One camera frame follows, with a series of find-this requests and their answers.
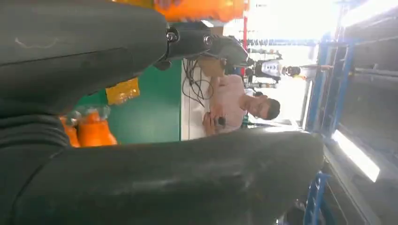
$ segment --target blue metal frame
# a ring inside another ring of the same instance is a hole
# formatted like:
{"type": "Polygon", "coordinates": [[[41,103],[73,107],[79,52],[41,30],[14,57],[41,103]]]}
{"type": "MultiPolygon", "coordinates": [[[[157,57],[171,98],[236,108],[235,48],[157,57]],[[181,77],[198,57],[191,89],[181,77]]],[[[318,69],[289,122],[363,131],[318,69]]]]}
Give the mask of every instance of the blue metal frame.
{"type": "Polygon", "coordinates": [[[329,177],[329,175],[319,172],[311,182],[307,197],[306,211],[304,213],[304,225],[318,224],[321,206],[322,204],[325,205],[325,202],[323,201],[323,193],[329,177]]]}

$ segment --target black cable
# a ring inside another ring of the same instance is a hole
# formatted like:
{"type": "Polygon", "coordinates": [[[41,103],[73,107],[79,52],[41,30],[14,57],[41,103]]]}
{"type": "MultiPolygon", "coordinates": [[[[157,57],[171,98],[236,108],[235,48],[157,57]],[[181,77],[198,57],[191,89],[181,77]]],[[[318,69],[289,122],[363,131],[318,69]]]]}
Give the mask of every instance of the black cable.
{"type": "Polygon", "coordinates": [[[197,65],[197,61],[195,60],[187,60],[187,65],[185,64],[184,60],[183,60],[183,66],[184,66],[184,71],[185,71],[185,78],[183,80],[182,83],[182,92],[185,96],[187,96],[188,98],[198,102],[202,107],[205,107],[205,105],[202,103],[203,100],[209,100],[212,96],[213,96],[213,86],[211,85],[211,83],[207,80],[203,80],[202,76],[202,69],[200,69],[200,79],[199,80],[195,80],[193,77],[193,72],[196,68],[197,65]],[[184,85],[185,82],[189,82],[189,86],[191,87],[192,92],[195,94],[195,96],[191,96],[185,93],[184,91],[184,85]],[[211,88],[211,95],[209,95],[207,98],[205,97],[205,94],[203,94],[203,90],[202,90],[202,82],[206,82],[209,84],[209,88],[211,88]]]}

